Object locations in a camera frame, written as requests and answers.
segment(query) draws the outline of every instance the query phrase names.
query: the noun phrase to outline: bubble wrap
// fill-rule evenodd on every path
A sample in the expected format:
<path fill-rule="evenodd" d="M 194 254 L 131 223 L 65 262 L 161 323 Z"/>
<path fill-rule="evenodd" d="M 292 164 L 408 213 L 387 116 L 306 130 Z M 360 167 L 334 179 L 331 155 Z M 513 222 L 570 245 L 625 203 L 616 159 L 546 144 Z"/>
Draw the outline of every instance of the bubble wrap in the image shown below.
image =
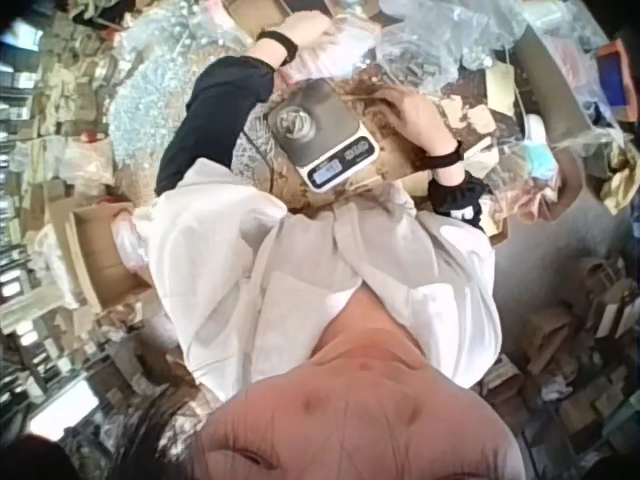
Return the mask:
<path fill-rule="evenodd" d="M 157 166 L 200 72 L 241 44 L 234 31 L 206 21 L 202 7 L 184 0 L 145 13 L 120 35 L 116 57 L 143 62 L 119 88 L 108 112 L 118 166 Z"/>

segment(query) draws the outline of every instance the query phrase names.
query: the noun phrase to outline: floor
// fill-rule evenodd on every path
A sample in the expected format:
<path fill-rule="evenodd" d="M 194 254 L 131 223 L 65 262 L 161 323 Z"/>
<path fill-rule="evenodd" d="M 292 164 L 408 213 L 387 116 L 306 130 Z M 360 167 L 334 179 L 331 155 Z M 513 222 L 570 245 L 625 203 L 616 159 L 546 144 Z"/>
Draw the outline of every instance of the floor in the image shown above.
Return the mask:
<path fill-rule="evenodd" d="M 559 302 L 569 262 L 620 251 L 631 227 L 628 212 L 612 216 L 585 190 L 557 222 L 528 225 L 512 217 L 509 232 L 496 247 L 494 288 L 507 354 L 520 350 L 518 337 L 527 316 Z"/>

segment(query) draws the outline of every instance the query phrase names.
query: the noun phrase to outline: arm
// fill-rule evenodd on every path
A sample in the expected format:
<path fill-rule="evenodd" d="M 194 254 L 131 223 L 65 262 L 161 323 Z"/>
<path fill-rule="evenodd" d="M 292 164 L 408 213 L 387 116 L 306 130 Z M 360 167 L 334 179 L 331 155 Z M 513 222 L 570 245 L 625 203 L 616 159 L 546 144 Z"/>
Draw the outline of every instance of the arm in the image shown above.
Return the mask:
<path fill-rule="evenodd" d="M 379 96 L 387 100 L 387 118 L 408 140 L 421 146 L 430 157 L 453 154 L 458 142 L 432 102 L 420 94 L 386 89 Z M 446 168 L 433 170 L 429 200 L 433 211 L 480 229 L 480 198 L 487 186 L 464 169 L 463 158 Z"/>
<path fill-rule="evenodd" d="M 300 12 L 276 30 L 305 46 L 330 25 L 319 12 Z M 244 56 L 222 58 L 202 72 L 187 103 L 187 115 L 160 161 L 156 195 L 174 189 L 198 158 L 231 167 L 240 132 L 258 102 L 271 96 L 273 74 L 286 56 L 280 43 L 265 38 Z"/>

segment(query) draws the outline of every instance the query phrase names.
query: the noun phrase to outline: digital scale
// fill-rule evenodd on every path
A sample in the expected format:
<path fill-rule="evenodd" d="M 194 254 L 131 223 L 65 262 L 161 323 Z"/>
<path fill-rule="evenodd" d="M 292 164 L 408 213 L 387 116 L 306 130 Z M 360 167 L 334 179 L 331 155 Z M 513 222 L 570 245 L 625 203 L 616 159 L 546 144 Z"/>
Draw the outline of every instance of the digital scale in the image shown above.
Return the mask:
<path fill-rule="evenodd" d="M 373 162 L 380 147 L 326 80 L 313 80 L 271 112 L 280 147 L 315 192 L 326 192 Z"/>

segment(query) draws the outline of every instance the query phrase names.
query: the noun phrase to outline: black sleeve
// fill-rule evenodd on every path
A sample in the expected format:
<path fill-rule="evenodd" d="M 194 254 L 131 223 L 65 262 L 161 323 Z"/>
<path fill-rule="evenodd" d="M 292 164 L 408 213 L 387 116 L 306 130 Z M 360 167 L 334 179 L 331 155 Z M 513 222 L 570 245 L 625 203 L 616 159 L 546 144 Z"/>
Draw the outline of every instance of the black sleeve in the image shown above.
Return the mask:
<path fill-rule="evenodd" d="M 464 181 L 455 187 L 440 185 L 435 179 L 431 180 L 428 196 L 435 214 L 460 220 L 482 230 L 480 198 L 487 190 L 488 187 L 482 180 L 467 172 Z"/>
<path fill-rule="evenodd" d="M 273 92 L 274 69 L 251 57 L 224 57 L 196 80 L 187 116 L 160 161 L 156 195 L 172 190 L 198 158 L 231 167 L 249 114 Z"/>

